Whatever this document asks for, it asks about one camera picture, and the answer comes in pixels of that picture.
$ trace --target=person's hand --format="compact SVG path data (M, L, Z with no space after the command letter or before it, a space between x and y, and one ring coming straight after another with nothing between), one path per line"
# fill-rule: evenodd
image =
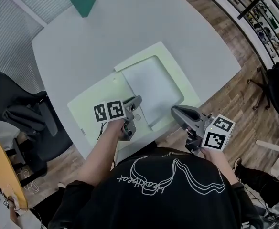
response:
M213 163L217 162L217 160L223 160L223 158L225 158L225 155L222 151L213 150L205 147L201 147L200 150L204 154L205 159Z
M124 123L124 119L110 121L107 124L107 131L114 132L118 136L118 138L121 138L123 137L123 132L121 129Z

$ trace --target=light green paper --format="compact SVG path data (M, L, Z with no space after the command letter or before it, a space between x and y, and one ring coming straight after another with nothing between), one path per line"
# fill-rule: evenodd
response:
M103 101L117 99L126 100L133 96L134 94L123 74L121 72L114 72L82 92L79 96L69 102L67 106L80 129L83 129L85 132L85 137L90 145L94 146L99 136L101 124L96 122L93 107ZM141 120L134 120L137 131L131 141L118 142L117 151L153 132L148 126L140 108L137 108L134 111L134 114L139 114L141 116Z
M180 104L198 106L200 103L198 95L186 78L184 72L179 67L178 63L175 61L175 59L172 57L172 55L162 42L158 42L144 49L143 51L140 51L139 53L133 55L132 57L114 67L114 69L115 71L120 72L123 69L134 65L137 62L148 59L152 56L157 56L159 58L159 60L162 62L167 72L172 77L173 81L177 84L178 88L183 94L184 101ZM171 113L168 113L167 116L163 117L159 122L152 126L152 130L158 131L166 125L170 124L172 121L174 121L174 118L172 117Z

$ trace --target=window blinds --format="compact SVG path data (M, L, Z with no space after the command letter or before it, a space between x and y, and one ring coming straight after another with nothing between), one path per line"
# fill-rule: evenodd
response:
M31 40L43 27L11 0L0 0L0 71L25 90L44 89Z

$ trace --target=person's arm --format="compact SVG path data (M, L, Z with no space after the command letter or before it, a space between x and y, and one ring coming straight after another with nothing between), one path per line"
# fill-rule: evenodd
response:
M48 224L48 229L72 227L79 211L91 199L94 187L109 175L123 125L124 120L108 123L106 130L79 169L76 180L66 186L61 205Z
M19 222L17 220L17 216L16 216L16 213L15 213L15 208L16 207L15 207L15 204L14 204L14 201L13 201L12 197L8 197L8 204L9 204L10 220L12 220L13 223L19 227Z
M257 210L255 209L248 194L245 192L244 185L242 185L235 176L224 153L207 148L201 148L201 151L204 154L206 160L211 161L218 167L220 172L226 177L234 189L240 204L242 222L249 222L252 228L263 229L263 223Z
M80 168L76 177L78 181L97 186L108 177L123 125L123 119L108 123L106 130Z

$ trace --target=white line drawing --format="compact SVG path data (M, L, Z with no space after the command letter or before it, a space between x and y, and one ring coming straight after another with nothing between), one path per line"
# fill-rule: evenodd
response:
M163 155L162 157L169 157L170 155L189 155L189 154L169 152L168 154Z
M221 176L221 173L219 170L218 170L218 172L219 172L219 176L220 176L220 179L222 182L221 184L213 182L208 185L203 185L192 176L188 166L185 165L184 163L182 163L177 158L175 158L172 161L172 176L171 177L169 177L166 180L160 181L159 183L150 182L143 175L139 174L135 169L135 164L139 160L147 158L147 157L149 157L149 156L144 156L144 157L138 158L133 162L131 169L130 169L130 177L120 176L120 178L117 178L117 180L119 180L119 182L124 181L127 183L132 183L132 184L134 184L134 187L141 186L142 194L148 195L148 196L153 196L159 190L161 190L161 193L164 192L165 188L168 187L171 184L171 182L173 181L176 170L177 170L177 168L179 168L181 171L184 172L185 177L186 177L190 187L201 195L206 195L213 191L216 191L217 193L222 193L225 189L225 185L224 185L224 182L222 180L222 176Z

